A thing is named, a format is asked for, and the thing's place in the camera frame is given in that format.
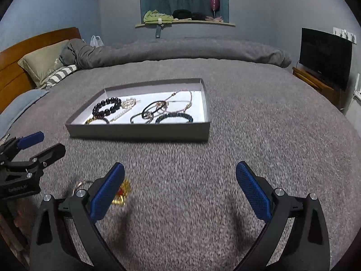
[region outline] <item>pillow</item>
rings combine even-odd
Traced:
[[[10,129],[13,123],[33,103],[45,96],[49,91],[43,89],[31,89],[17,96],[9,106],[0,114],[0,138]]]
[[[72,74],[73,72],[77,71],[76,65],[69,65],[60,68],[56,72],[52,73],[49,78],[46,79],[45,88],[49,89],[52,86],[55,86],[59,81],[66,78],[68,75]]]
[[[19,60],[18,64],[28,72],[37,87],[41,87],[50,74],[64,66],[59,56],[68,41],[35,50]]]

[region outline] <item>wooden cabinet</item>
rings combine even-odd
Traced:
[[[307,71],[292,67],[293,75],[303,80],[311,87],[313,87],[317,92],[319,92],[322,96],[328,99],[333,105],[335,105],[338,109],[340,106],[340,91],[331,88],[330,86],[324,84],[320,80],[318,80],[313,75],[309,74]]]

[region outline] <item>wooden headboard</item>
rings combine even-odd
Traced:
[[[18,65],[26,54],[64,40],[81,39],[76,27],[43,33],[17,43],[0,53],[0,113],[20,94],[36,88],[27,72]]]

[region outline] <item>window sill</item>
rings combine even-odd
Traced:
[[[234,23],[227,23],[227,22],[218,22],[218,21],[202,21],[202,20],[174,20],[172,23],[166,23],[165,25],[171,25],[171,24],[177,24],[177,23],[202,23],[202,24],[220,24],[224,26],[232,26],[235,27],[236,25]],[[145,26],[152,26],[157,25],[156,23],[148,23],[148,24],[136,24],[135,28],[138,27],[145,27]]]

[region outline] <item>gray bedspread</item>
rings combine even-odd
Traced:
[[[69,137],[65,121],[102,88],[182,77],[205,82],[212,119],[208,143]],[[57,142],[67,152],[44,170],[41,194],[29,198],[35,208],[47,193],[62,198],[77,181],[104,176],[116,161],[124,164],[132,186],[128,203],[112,205],[96,225],[128,271],[233,270],[264,225],[237,184],[241,160],[290,195],[317,193],[332,266],[360,228],[360,137],[323,96],[277,66],[171,59],[80,70],[31,106],[10,132],[24,136],[39,130],[44,142],[22,151],[18,160]],[[76,247],[88,261],[72,225]],[[290,229],[291,220],[272,261]]]
[[[60,55],[65,65],[75,64],[78,68],[84,69],[177,58],[242,60],[273,64],[282,68],[291,64],[288,53],[268,45],[250,41],[205,38],[136,41],[118,49],[107,46],[95,48],[81,39],[72,39]]]

